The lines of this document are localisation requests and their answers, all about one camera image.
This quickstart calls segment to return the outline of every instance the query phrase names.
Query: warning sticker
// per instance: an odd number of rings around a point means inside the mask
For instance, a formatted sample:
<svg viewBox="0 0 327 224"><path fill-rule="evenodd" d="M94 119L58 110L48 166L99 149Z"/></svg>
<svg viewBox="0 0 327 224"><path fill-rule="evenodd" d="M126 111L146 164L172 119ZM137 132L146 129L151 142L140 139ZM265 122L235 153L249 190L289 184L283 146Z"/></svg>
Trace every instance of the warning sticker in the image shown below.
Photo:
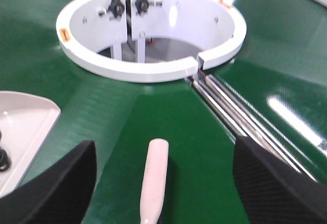
<svg viewBox="0 0 327 224"><path fill-rule="evenodd" d="M63 41L66 42L71 40L71 36L69 35L69 32L66 28L61 28L59 31Z"/></svg>

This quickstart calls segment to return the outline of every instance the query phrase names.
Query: black rubber pad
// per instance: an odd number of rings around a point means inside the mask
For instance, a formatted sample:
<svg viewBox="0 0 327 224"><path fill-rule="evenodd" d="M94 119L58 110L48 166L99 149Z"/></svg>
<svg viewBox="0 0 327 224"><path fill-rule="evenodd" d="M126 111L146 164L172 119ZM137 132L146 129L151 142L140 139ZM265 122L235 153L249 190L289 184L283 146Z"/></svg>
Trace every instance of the black rubber pad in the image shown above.
<svg viewBox="0 0 327 224"><path fill-rule="evenodd" d="M94 142L84 141L0 199L1 224L80 224L97 178Z"/></svg>
<svg viewBox="0 0 327 224"><path fill-rule="evenodd" d="M327 186L300 174L249 137L238 137L234 182L251 224L327 223Z"/></svg>

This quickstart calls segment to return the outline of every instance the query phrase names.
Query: orange label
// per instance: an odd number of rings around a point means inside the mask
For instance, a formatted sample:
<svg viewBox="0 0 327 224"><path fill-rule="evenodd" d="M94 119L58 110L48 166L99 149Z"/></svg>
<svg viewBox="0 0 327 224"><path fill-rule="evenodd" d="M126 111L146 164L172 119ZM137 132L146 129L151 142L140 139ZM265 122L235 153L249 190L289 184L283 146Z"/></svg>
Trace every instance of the orange label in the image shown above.
<svg viewBox="0 0 327 224"><path fill-rule="evenodd" d="M70 41L71 36L69 35L69 32L66 28L61 28L60 30L60 35L63 41Z"/></svg>
<svg viewBox="0 0 327 224"><path fill-rule="evenodd" d="M219 2L220 2L222 5L224 5L225 7L229 8L229 9L231 9L231 8L233 7L232 5L229 5L229 4L227 4L226 2L224 2L224 0L219 0Z"/></svg>

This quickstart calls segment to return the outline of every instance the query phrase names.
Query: metal rod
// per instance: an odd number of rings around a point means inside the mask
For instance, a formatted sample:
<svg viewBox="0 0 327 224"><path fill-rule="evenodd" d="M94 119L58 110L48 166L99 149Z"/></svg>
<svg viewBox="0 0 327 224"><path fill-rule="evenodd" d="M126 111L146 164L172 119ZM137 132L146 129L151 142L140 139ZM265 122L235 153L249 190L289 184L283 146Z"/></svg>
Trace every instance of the metal rod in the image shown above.
<svg viewBox="0 0 327 224"><path fill-rule="evenodd" d="M203 97L223 123L237 135L254 139L272 154L288 163L296 171L308 175L309 171L260 123L233 94L213 75L199 72L199 79L192 86Z"/></svg>

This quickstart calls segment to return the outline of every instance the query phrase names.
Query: black knob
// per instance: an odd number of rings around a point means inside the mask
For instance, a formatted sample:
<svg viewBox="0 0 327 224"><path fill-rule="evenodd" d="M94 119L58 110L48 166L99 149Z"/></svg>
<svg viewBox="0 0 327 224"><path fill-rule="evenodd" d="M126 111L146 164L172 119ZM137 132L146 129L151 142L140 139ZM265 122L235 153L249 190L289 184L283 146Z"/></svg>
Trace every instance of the black knob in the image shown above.
<svg viewBox="0 0 327 224"><path fill-rule="evenodd" d="M120 18L125 12L125 6L120 0L111 0L108 11L111 11L115 18Z"/></svg>
<svg viewBox="0 0 327 224"><path fill-rule="evenodd" d="M137 13L142 14L148 12L150 4L148 0L136 0L135 6L137 9Z"/></svg>

